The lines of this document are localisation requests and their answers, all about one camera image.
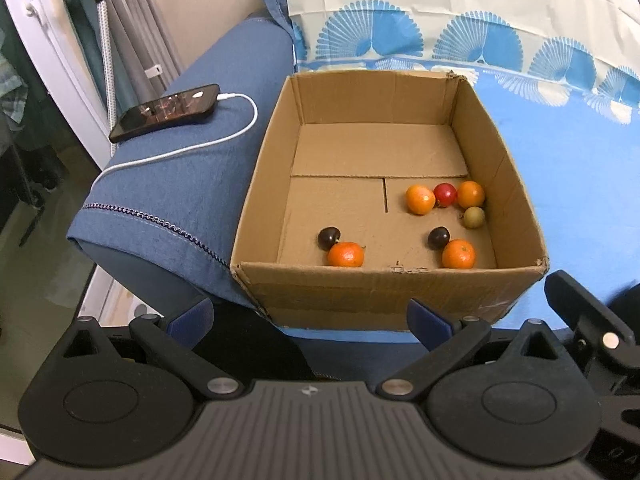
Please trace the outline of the small dark berry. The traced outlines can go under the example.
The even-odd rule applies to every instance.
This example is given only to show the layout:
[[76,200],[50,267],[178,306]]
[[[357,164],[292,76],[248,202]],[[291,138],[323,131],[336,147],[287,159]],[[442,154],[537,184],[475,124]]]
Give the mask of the small dark berry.
[[427,235],[427,246],[433,250],[443,250],[450,242],[450,232],[446,226],[438,226]]

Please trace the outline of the dark round fruit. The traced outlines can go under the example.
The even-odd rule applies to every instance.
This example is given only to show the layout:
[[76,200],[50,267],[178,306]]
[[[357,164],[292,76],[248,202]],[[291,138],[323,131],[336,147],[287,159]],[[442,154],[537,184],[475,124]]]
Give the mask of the dark round fruit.
[[318,246],[328,252],[341,239],[342,233],[336,226],[326,226],[317,236]]

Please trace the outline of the orange fruit with stem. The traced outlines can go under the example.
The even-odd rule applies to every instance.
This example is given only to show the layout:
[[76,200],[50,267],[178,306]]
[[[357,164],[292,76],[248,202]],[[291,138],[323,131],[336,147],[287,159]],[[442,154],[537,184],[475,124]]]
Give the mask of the orange fruit with stem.
[[360,268],[364,261],[364,249],[354,242],[338,242],[326,254],[328,266]]

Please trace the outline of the red round fruit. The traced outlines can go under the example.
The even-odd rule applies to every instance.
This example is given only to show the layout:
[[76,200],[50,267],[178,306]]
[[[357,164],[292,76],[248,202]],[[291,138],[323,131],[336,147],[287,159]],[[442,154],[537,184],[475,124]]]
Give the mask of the red round fruit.
[[447,208],[457,203],[457,188],[448,182],[442,182],[433,188],[436,200],[436,206],[439,208]]

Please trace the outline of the black smartphone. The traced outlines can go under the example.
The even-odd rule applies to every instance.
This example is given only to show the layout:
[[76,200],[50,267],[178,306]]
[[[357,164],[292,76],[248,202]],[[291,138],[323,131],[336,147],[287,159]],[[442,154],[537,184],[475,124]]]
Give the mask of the black smartphone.
[[204,122],[213,114],[218,96],[218,84],[206,84],[136,105],[122,114],[108,140],[119,144],[160,129]]

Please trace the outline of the orange round fruit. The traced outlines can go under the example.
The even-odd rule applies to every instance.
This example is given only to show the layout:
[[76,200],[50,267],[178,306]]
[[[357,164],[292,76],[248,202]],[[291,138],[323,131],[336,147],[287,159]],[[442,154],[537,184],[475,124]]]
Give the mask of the orange round fruit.
[[434,192],[426,185],[410,185],[405,192],[405,200],[408,211],[417,216],[429,214],[436,205]]

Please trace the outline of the blue fan-pattern sofa sheet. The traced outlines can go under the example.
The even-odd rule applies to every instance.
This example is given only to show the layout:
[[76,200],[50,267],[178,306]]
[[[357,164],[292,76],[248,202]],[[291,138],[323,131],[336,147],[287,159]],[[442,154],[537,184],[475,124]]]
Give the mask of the blue fan-pattern sofa sheet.
[[[601,299],[638,283],[637,0],[264,1],[292,39],[291,76],[466,78],[526,188],[547,273],[564,270]],[[526,318],[561,326],[544,277],[495,323]]]

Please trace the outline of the small red fruit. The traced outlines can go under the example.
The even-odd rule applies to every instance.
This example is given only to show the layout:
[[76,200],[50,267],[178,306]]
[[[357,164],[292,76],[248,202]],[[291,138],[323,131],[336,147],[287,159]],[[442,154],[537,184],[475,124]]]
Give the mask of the small red fruit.
[[462,214],[462,224],[465,229],[475,230],[484,226],[486,220],[485,211],[482,207],[469,207]]

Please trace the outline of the small orange fruit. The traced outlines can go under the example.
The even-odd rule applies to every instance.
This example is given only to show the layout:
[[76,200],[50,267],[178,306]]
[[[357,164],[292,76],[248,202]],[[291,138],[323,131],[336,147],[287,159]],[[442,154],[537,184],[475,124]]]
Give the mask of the small orange fruit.
[[466,180],[457,188],[457,202],[462,209],[481,207],[486,200],[484,188],[477,182]]

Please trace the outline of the brown cardboard box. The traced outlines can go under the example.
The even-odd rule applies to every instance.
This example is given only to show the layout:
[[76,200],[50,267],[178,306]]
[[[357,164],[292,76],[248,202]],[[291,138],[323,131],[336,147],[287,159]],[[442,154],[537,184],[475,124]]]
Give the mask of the brown cardboard box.
[[[485,224],[465,229],[458,202],[425,216],[406,189],[485,190]],[[360,268],[328,266],[318,233],[364,249]],[[446,226],[475,266],[445,269],[427,235]],[[503,318],[547,273],[534,208],[472,84],[453,73],[331,70],[285,81],[236,230],[230,270],[286,327],[404,330],[416,299],[438,312]]]

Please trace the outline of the hanging plaid shirt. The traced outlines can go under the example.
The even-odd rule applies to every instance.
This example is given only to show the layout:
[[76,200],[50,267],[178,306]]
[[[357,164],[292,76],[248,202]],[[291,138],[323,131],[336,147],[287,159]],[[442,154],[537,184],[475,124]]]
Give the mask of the hanging plaid shirt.
[[1,111],[14,124],[21,125],[23,121],[27,97],[26,82],[4,54],[0,53]]

